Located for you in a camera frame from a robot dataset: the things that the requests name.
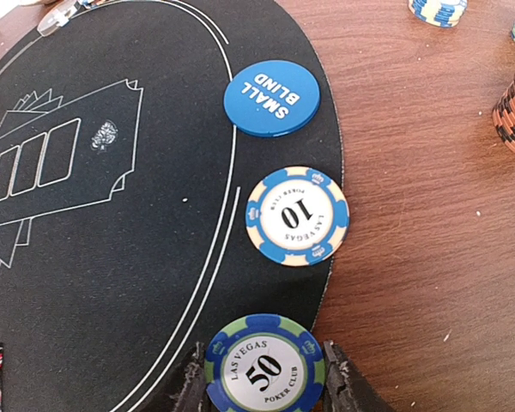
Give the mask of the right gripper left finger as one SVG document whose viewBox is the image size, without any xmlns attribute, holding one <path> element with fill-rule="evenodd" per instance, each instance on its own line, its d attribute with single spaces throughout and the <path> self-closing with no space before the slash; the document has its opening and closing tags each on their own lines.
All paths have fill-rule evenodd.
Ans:
<svg viewBox="0 0 515 412">
<path fill-rule="evenodd" d="M 166 385 L 152 396 L 148 411 L 208 411 L 204 371 L 206 347 L 196 342 L 181 362 L 166 375 Z"/>
</svg>

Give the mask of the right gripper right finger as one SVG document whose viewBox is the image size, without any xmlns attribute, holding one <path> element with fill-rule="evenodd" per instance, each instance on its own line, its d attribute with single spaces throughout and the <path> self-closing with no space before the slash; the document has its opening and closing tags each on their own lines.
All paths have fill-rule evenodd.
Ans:
<svg viewBox="0 0 515 412">
<path fill-rule="evenodd" d="M 322 396 L 326 412 L 394 412 L 371 386 L 342 347 L 325 341 L 326 376 Z"/>
</svg>

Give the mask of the green fifty poker chip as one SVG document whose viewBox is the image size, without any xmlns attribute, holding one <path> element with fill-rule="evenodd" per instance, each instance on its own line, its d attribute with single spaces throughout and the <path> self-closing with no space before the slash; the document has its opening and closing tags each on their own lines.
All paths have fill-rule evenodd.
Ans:
<svg viewBox="0 0 515 412">
<path fill-rule="evenodd" d="M 220 411 L 311 411 L 325 383 L 315 337 L 269 313 L 224 326 L 207 348 L 204 369 L 208 396 Z"/>
</svg>

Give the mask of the blue ten poker chip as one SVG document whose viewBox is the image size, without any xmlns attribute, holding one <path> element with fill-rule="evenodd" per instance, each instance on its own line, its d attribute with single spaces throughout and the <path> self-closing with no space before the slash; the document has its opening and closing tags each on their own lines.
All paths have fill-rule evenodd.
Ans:
<svg viewBox="0 0 515 412">
<path fill-rule="evenodd" d="M 260 180 L 245 209 L 247 234 L 268 259 L 285 266 L 322 263 L 345 240 L 348 202 L 336 181 L 311 167 L 284 167 Z"/>
</svg>

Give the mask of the blue small blind button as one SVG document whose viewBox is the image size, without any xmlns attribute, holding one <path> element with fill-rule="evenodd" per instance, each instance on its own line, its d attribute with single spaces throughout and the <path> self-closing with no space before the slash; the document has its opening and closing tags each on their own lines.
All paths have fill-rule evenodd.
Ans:
<svg viewBox="0 0 515 412">
<path fill-rule="evenodd" d="M 223 107 L 247 135 L 285 136 L 302 129 L 318 112 L 318 80 L 304 66 L 265 60 L 242 69 L 227 85 Z"/>
</svg>

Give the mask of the blue white chip stack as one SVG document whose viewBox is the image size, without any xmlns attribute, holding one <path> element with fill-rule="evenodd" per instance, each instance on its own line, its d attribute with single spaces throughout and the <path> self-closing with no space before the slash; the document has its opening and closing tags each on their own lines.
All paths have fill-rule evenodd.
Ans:
<svg viewBox="0 0 515 412">
<path fill-rule="evenodd" d="M 436 27 L 452 28 L 468 7 L 467 0 L 409 0 L 409 10 L 419 20 Z"/>
</svg>

